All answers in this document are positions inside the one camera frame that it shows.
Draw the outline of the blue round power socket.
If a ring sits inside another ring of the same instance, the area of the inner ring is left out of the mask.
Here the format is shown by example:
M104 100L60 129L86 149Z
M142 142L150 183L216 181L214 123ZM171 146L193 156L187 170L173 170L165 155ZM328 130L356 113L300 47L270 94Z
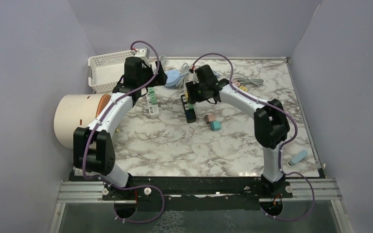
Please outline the blue round power socket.
M179 87L179 82L181 80L181 73L179 70L172 69L165 71L167 76L167 82L164 85L165 88L174 89Z

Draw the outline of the pink plug adapter round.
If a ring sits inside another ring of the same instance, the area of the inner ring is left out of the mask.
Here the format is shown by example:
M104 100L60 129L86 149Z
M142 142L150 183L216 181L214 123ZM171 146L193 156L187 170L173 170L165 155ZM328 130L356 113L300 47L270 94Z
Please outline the pink plug adapter round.
M207 114L207 115L205 115L204 118L205 118L206 124L210 124L211 122L216 120L216 118L213 114Z

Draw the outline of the black power strip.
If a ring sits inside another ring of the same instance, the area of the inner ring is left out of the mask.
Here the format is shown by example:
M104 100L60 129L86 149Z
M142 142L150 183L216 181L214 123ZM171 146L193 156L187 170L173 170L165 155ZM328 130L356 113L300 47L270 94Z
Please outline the black power strip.
M187 123L196 122L195 111L194 111L194 109L193 110L188 109L188 105L187 105L188 101L186 100L184 94L181 95L181 101L182 101L182 105L183 105L183 109L184 109L184 113L185 113Z

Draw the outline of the teal plug adapter round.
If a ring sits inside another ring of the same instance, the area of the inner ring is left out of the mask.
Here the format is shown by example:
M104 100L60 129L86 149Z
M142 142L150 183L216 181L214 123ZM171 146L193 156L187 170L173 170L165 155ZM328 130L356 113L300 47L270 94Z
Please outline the teal plug adapter round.
M211 131L219 131L221 129L221 123L219 121L210 122Z

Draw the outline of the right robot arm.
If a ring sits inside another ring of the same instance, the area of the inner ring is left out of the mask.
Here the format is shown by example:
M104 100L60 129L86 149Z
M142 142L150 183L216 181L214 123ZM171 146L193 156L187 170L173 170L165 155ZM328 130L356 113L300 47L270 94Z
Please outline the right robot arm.
M218 79L209 65L190 69L198 79L186 83L187 101L190 104L213 99L239 109L254 121L254 136L262 146L264 168L261 175L261 192L268 198L280 192L285 182L281 172L279 148L287 139L289 122L281 102L257 99L234 85L230 80Z

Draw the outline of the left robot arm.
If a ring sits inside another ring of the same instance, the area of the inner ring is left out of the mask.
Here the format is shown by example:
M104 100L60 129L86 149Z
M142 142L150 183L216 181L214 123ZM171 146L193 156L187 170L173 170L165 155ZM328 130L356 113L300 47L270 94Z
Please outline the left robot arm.
M127 112L142 96L142 90L164 86L166 82L167 76L159 60L152 68L145 58L132 56L125 59L124 72L113 88L107 105L88 126L74 130L73 165L82 170L83 176L87 172L94 172L95 177L115 187L119 198L125 200L131 197L132 175L115 164L112 137Z

